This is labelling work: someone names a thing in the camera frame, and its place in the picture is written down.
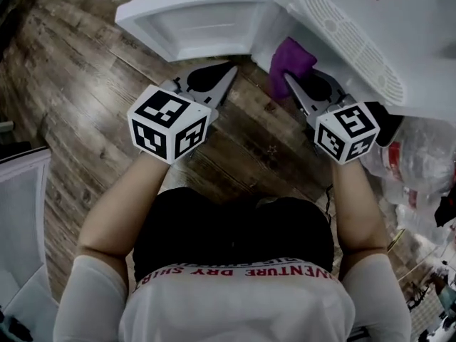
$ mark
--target white appliance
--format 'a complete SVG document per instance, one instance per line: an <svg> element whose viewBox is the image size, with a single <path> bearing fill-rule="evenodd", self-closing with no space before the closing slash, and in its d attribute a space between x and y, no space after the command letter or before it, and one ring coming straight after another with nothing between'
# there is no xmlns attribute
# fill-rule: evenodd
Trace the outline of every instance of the white appliance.
<svg viewBox="0 0 456 342"><path fill-rule="evenodd" d="M456 0L133 0L116 22L167 61L252 54L287 37L358 101L455 121Z"/></svg>

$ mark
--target person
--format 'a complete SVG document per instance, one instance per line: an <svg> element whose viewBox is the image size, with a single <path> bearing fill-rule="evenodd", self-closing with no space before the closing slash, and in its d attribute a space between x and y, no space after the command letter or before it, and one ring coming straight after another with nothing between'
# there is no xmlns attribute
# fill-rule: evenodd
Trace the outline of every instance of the person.
<svg viewBox="0 0 456 342"><path fill-rule="evenodd" d="M157 195L168 169L140 154L89 212L55 342L410 340L383 219L359 161L332 164L338 279L331 229L313 203L218 205L187 188Z"/></svg>

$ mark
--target shirt sleeve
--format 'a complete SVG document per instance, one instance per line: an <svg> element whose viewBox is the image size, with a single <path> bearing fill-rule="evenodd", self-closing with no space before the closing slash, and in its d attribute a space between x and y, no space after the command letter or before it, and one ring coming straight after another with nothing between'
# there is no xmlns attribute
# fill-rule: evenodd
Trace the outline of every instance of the shirt sleeve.
<svg viewBox="0 0 456 342"><path fill-rule="evenodd" d="M372 341L410 341L410 312L386 255L362 259L342 284L355 304L353 328L365 327Z"/></svg>
<svg viewBox="0 0 456 342"><path fill-rule="evenodd" d="M54 342L118 340L127 286L105 262L76 257L63 292L53 332Z"/></svg>

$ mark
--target white t-shirt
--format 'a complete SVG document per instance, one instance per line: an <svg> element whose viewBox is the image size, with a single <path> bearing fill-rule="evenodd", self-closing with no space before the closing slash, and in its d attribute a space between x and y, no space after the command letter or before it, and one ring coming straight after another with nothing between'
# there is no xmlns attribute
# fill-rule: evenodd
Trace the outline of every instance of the white t-shirt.
<svg viewBox="0 0 456 342"><path fill-rule="evenodd" d="M147 275L126 298L116 271L77 257L54 342L410 340L410 314L383 254L358 262L342 283L299 259L174 264Z"/></svg>

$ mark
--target ventilation grille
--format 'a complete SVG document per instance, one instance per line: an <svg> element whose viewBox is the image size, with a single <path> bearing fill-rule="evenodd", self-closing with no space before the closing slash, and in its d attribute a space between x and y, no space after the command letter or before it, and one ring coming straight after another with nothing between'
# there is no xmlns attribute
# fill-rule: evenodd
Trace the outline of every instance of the ventilation grille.
<svg viewBox="0 0 456 342"><path fill-rule="evenodd" d="M404 103L405 90L398 76L375 44L342 10L329 0L299 0L299 7L305 9L306 16L364 80L392 104Z"/></svg>

